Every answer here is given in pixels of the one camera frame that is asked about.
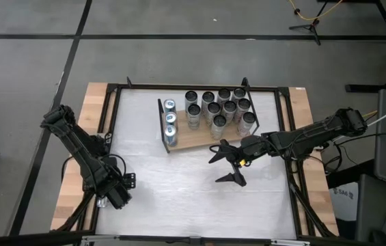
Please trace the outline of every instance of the white table surface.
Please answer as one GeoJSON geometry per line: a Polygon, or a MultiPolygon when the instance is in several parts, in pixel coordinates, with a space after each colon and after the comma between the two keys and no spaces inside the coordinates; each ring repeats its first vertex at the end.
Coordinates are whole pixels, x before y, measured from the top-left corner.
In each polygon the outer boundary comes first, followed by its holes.
{"type": "MultiPolygon", "coordinates": [[[[100,209],[96,233],[295,239],[282,159],[263,156],[242,168],[247,185],[240,187],[215,183],[233,171],[225,159],[208,164],[213,156],[208,147],[166,153],[157,99],[173,98],[177,110],[184,110],[185,92],[122,90],[111,153],[121,155],[127,171],[136,173],[137,187],[123,209],[100,209]]],[[[199,105],[202,93],[197,91],[199,105]]],[[[260,122],[257,134],[278,131],[274,94],[251,96],[260,122]]],[[[239,146],[239,141],[231,144],[239,146]]]]}

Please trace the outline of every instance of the yellow cable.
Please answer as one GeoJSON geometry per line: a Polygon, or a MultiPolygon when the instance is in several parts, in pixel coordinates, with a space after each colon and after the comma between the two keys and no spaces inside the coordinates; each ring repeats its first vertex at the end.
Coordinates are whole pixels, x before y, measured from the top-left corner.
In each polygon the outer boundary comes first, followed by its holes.
{"type": "MultiPolygon", "coordinates": [[[[293,10],[296,10],[296,5],[293,3],[293,0],[289,0],[291,5],[293,6],[293,10]]],[[[301,15],[301,13],[297,12],[297,15],[299,15],[299,17],[301,17],[301,19],[303,20],[306,20],[306,21],[313,21],[313,20],[316,20],[322,16],[325,16],[327,15],[331,10],[333,10],[335,7],[337,7],[339,4],[341,4],[343,2],[343,0],[340,0],[338,1],[338,3],[336,3],[334,6],[332,6],[328,11],[326,11],[325,13],[321,14],[320,16],[317,16],[317,17],[313,17],[313,18],[306,18],[304,16],[301,15]]]]}
{"type": "Polygon", "coordinates": [[[378,110],[375,110],[375,111],[372,111],[372,112],[370,112],[370,113],[367,113],[367,114],[363,115],[363,118],[364,118],[364,117],[367,117],[367,116],[369,116],[369,115],[372,115],[372,114],[374,114],[374,113],[378,113],[378,110]]]}

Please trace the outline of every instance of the tripod stand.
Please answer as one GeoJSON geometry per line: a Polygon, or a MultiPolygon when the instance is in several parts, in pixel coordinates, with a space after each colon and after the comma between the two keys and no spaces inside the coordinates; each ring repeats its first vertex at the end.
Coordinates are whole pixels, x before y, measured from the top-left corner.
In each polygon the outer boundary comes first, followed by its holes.
{"type": "MultiPolygon", "coordinates": [[[[327,3],[328,3],[328,1],[325,1],[323,3],[323,6],[320,9],[320,11],[317,13],[316,17],[319,17],[322,14],[323,10],[327,6],[327,3]]],[[[294,14],[298,14],[300,11],[301,11],[300,9],[295,9],[294,14]]],[[[292,27],[289,27],[289,29],[295,30],[295,29],[299,29],[299,28],[304,28],[304,29],[310,31],[311,33],[313,33],[316,44],[321,45],[320,40],[319,40],[318,35],[317,35],[317,31],[316,31],[316,25],[318,23],[319,23],[319,20],[317,18],[315,18],[311,24],[292,26],[292,27]]]]}

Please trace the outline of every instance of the can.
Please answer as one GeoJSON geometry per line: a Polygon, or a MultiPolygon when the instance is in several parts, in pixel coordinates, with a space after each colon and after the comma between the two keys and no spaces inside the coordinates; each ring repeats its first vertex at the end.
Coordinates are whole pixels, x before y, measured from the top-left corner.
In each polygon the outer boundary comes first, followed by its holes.
{"type": "Polygon", "coordinates": [[[192,104],[197,104],[197,93],[194,91],[187,91],[185,93],[185,112],[192,104]]]}
{"type": "Polygon", "coordinates": [[[173,99],[166,99],[164,101],[164,113],[176,112],[176,103],[173,99]]]}
{"type": "Polygon", "coordinates": [[[166,126],[164,135],[165,135],[165,143],[168,146],[176,146],[176,144],[178,144],[178,134],[176,131],[176,127],[172,125],[166,126]]]}
{"type": "Polygon", "coordinates": [[[206,112],[206,124],[208,126],[211,126],[212,124],[212,120],[214,119],[214,116],[216,115],[219,115],[220,114],[220,105],[216,102],[211,102],[209,105],[208,105],[208,111],[206,112]]]}
{"type": "Polygon", "coordinates": [[[216,115],[212,120],[211,137],[218,140],[223,135],[223,130],[226,126],[226,118],[222,115],[216,115]]]}
{"type": "Polygon", "coordinates": [[[238,103],[238,101],[241,98],[244,98],[246,96],[246,90],[242,87],[237,87],[234,90],[234,93],[232,94],[231,101],[234,103],[238,103]]]}
{"type": "Polygon", "coordinates": [[[165,125],[166,126],[174,126],[176,127],[176,130],[179,130],[178,128],[178,116],[176,113],[168,112],[165,114],[165,125]]]}
{"type": "Polygon", "coordinates": [[[240,137],[246,137],[249,134],[250,128],[252,128],[255,122],[255,115],[252,112],[246,112],[243,114],[240,123],[236,128],[236,133],[240,137]]]}
{"type": "Polygon", "coordinates": [[[235,116],[234,116],[235,123],[240,122],[241,116],[243,116],[245,112],[248,112],[249,108],[250,108],[249,100],[247,100],[246,98],[241,98],[240,100],[238,100],[238,103],[236,105],[235,116]]]}
{"type": "Polygon", "coordinates": [[[188,127],[191,130],[197,130],[200,125],[200,107],[199,105],[190,105],[187,111],[188,127]]]}
{"type": "Polygon", "coordinates": [[[221,110],[221,115],[225,117],[227,125],[232,121],[232,119],[234,119],[235,110],[236,110],[235,102],[227,101],[223,105],[223,109],[221,110]]]}
{"type": "Polygon", "coordinates": [[[219,93],[217,93],[217,103],[220,107],[231,98],[231,91],[226,88],[220,89],[219,93]]]}
{"type": "Polygon", "coordinates": [[[202,95],[202,115],[206,118],[208,113],[208,105],[214,102],[215,96],[212,92],[204,92],[202,95]]]}

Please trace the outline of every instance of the can lid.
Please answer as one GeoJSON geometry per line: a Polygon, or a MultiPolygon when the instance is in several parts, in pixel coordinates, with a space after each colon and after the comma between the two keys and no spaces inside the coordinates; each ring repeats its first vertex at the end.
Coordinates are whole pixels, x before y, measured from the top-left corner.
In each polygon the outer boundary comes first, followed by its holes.
{"type": "Polygon", "coordinates": [[[250,108],[250,101],[247,100],[246,98],[241,98],[239,101],[238,101],[238,106],[242,109],[248,109],[250,108]]]}
{"type": "Polygon", "coordinates": [[[174,126],[167,126],[165,127],[165,135],[168,137],[174,136],[176,134],[176,127],[174,126]]]}
{"type": "Polygon", "coordinates": [[[175,122],[176,116],[177,115],[174,112],[169,112],[165,115],[165,120],[170,123],[175,122]]]}
{"type": "Polygon", "coordinates": [[[190,102],[195,101],[197,100],[197,93],[195,93],[194,91],[187,91],[185,93],[185,98],[190,102]]]}
{"type": "Polygon", "coordinates": [[[235,104],[235,102],[227,101],[227,102],[225,102],[225,104],[223,105],[223,108],[224,108],[226,111],[233,112],[233,111],[235,111],[235,109],[236,109],[236,104],[235,104]]]}
{"type": "Polygon", "coordinates": [[[246,96],[246,91],[243,88],[238,87],[238,88],[235,88],[234,95],[236,97],[238,97],[238,98],[245,97],[246,96]]]}
{"type": "Polygon", "coordinates": [[[226,125],[226,118],[222,115],[216,115],[212,121],[214,122],[214,125],[216,125],[216,126],[226,125]]]}
{"type": "Polygon", "coordinates": [[[172,107],[174,107],[175,105],[175,102],[173,99],[166,99],[164,101],[164,107],[168,108],[168,109],[171,109],[172,107]]]}
{"type": "Polygon", "coordinates": [[[200,113],[200,107],[198,105],[190,105],[188,107],[188,113],[191,115],[198,115],[200,113]]]}
{"type": "Polygon", "coordinates": [[[214,103],[212,102],[208,105],[208,111],[210,113],[218,113],[218,112],[220,112],[220,105],[216,102],[214,102],[214,103]]]}
{"type": "Polygon", "coordinates": [[[219,96],[221,98],[229,98],[231,96],[231,91],[229,91],[226,88],[220,89],[219,90],[219,96]]]}
{"type": "Polygon", "coordinates": [[[214,93],[212,92],[204,92],[204,94],[202,95],[202,100],[204,100],[207,103],[213,102],[214,98],[215,96],[214,96],[214,93]]]}
{"type": "Polygon", "coordinates": [[[243,114],[243,120],[246,123],[254,123],[255,122],[255,115],[252,112],[246,112],[243,114]]]}

